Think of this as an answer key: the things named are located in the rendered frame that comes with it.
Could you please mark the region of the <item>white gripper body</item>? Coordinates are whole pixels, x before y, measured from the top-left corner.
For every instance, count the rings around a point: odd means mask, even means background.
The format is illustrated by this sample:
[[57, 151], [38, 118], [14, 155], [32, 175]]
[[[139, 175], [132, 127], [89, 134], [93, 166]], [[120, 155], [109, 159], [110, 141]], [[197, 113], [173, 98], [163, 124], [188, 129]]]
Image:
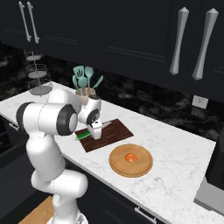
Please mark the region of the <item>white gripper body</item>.
[[87, 126], [94, 140], [100, 139], [102, 135], [102, 122], [97, 120]]

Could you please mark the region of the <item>dark brown cutting board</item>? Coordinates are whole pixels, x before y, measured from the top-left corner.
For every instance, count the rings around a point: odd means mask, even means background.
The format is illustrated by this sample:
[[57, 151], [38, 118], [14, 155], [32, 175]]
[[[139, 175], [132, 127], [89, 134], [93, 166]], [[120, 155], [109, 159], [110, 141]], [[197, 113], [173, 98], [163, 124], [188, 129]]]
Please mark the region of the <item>dark brown cutting board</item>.
[[94, 140], [91, 136], [87, 136], [81, 139], [80, 143], [86, 152], [90, 152], [128, 137], [133, 137], [133, 134], [119, 119], [114, 119], [111, 120], [109, 126], [101, 131], [100, 139]]

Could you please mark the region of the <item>round wooden plate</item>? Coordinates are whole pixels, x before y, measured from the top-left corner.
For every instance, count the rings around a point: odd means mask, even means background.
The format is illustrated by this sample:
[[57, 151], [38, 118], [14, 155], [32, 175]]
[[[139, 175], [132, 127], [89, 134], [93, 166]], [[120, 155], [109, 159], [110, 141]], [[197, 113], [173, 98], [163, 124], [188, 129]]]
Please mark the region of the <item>round wooden plate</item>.
[[[133, 153], [137, 156], [137, 161], [132, 163], [125, 159], [125, 156]], [[108, 158], [110, 167], [119, 175], [128, 178], [141, 177], [153, 166], [152, 155], [144, 147], [133, 143], [122, 144], [115, 147]]]

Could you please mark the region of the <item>dark lower drawer front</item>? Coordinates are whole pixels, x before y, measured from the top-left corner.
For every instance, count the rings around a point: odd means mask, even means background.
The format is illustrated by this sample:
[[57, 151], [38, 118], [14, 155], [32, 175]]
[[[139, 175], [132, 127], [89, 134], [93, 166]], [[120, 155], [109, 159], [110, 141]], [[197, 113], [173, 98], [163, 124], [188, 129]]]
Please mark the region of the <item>dark lower drawer front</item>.
[[[80, 210], [89, 224], [154, 224], [135, 211], [137, 207], [119, 192], [85, 172], [87, 192], [77, 199]], [[164, 224], [156, 219], [156, 224]]]

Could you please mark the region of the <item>dark open drawer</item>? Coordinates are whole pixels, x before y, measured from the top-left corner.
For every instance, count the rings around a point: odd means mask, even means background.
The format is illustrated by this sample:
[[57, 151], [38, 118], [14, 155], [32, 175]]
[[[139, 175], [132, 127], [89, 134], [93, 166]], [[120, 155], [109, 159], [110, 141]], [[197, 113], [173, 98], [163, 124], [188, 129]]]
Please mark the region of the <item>dark open drawer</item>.
[[1, 117], [1, 119], [7, 131], [10, 143], [7, 146], [3, 147], [0, 155], [6, 154], [10, 149], [13, 149], [14, 152], [18, 151], [19, 153], [24, 153], [25, 143], [28, 140], [28, 135], [24, 133], [20, 128], [18, 130], [15, 130], [11, 126], [9, 126], [9, 123], [13, 122], [10, 122], [4, 117]]

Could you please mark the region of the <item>beige utensil pot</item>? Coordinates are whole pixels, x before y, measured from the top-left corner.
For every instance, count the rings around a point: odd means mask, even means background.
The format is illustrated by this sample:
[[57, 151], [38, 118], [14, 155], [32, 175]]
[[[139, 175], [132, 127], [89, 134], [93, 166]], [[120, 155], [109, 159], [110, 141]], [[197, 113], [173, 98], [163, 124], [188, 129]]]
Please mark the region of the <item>beige utensil pot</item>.
[[[80, 102], [82, 105], [87, 105], [88, 104], [88, 88], [86, 87], [86, 95], [82, 94], [82, 88], [80, 88], [79, 90], [76, 90], [76, 95], [78, 96], [78, 98], [80, 99]], [[96, 92], [94, 89], [90, 88], [90, 95], [95, 95]]]

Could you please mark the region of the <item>teal angled utensil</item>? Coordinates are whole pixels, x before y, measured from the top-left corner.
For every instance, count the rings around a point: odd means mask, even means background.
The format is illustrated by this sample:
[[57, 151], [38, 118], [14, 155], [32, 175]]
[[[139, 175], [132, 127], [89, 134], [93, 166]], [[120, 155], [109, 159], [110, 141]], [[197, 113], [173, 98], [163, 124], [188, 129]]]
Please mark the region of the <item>teal angled utensil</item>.
[[94, 86], [92, 87], [92, 89], [97, 88], [97, 87], [101, 84], [102, 80], [103, 80], [103, 75], [101, 75], [101, 77], [100, 77], [99, 80], [94, 84]]

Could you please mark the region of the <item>teal slotted spatula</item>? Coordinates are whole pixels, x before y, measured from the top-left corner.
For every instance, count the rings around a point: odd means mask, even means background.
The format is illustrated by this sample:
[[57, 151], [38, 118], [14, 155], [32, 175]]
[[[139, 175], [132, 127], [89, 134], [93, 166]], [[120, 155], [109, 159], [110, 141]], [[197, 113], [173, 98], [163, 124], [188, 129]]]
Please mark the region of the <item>teal slotted spatula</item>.
[[76, 76], [78, 83], [79, 78], [84, 77], [84, 66], [76, 66], [73, 68], [73, 75]]

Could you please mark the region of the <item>dark upper cupboard door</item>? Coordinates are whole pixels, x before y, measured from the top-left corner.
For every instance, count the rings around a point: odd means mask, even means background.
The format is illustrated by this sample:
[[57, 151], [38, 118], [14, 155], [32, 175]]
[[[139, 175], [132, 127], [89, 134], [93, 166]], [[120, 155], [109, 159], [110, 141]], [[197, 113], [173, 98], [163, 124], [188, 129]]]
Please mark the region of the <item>dark upper cupboard door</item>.
[[[207, 47], [203, 78], [195, 80], [193, 71], [200, 54], [206, 13], [212, 8], [215, 8], [219, 15]], [[184, 91], [224, 103], [224, 0], [200, 0]]]
[[94, 28], [101, 0], [30, 0], [39, 43], [47, 56], [94, 67]]
[[178, 74], [170, 73], [178, 29], [179, 10], [191, 0], [103, 0], [102, 58], [105, 69], [135, 80], [180, 90], [184, 36]]
[[24, 22], [18, 6], [22, 0], [0, 0], [0, 39], [9, 46], [28, 46]]

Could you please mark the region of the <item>dark appliance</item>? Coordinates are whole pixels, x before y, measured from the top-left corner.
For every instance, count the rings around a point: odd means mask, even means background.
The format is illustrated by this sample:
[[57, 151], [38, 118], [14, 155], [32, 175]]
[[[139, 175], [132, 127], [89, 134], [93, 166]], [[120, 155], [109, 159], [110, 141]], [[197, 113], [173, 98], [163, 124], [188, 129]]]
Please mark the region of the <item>dark appliance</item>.
[[206, 169], [206, 181], [224, 191], [224, 131], [217, 139]]

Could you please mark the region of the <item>grey hob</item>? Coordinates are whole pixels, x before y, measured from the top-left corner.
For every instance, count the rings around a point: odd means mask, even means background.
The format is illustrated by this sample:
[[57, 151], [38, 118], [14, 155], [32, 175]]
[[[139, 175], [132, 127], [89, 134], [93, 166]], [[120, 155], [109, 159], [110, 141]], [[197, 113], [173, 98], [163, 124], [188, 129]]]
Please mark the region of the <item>grey hob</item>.
[[206, 178], [203, 178], [193, 202], [224, 217], [224, 191], [209, 184]]

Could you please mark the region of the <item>green handled knife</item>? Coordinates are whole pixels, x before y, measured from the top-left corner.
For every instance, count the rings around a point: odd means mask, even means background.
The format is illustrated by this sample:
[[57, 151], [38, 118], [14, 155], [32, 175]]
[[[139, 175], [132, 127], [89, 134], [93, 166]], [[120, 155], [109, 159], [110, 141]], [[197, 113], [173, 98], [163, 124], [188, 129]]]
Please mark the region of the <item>green handled knife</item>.
[[[112, 122], [105, 122], [102, 124], [102, 129], [106, 128], [107, 126], [109, 126]], [[83, 133], [79, 134], [79, 135], [76, 135], [75, 139], [76, 140], [81, 140], [81, 139], [84, 139], [86, 137], [89, 137], [91, 136], [91, 133], [89, 130], [85, 130]]]

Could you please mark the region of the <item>white wall socket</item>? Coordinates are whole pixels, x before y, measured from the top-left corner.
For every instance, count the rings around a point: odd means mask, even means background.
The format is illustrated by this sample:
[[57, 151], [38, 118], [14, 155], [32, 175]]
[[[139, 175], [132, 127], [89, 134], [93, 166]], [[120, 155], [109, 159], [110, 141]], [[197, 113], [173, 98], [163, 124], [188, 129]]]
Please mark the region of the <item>white wall socket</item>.
[[192, 105], [197, 108], [206, 109], [208, 104], [208, 99], [195, 95], [192, 98]]

